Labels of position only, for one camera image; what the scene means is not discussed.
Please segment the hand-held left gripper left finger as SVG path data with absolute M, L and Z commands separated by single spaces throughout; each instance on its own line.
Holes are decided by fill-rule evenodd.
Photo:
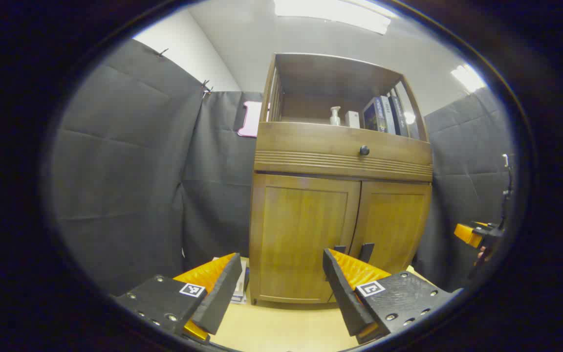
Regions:
M 242 272 L 240 254 L 230 253 L 174 278 L 153 276 L 115 301 L 156 329 L 207 343 L 217 334 Z

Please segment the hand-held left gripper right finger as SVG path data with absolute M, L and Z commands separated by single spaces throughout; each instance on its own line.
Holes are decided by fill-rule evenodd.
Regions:
M 408 329 L 453 298 L 408 270 L 390 274 L 333 249 L 324 250 L 323 270 L 360 345 Z

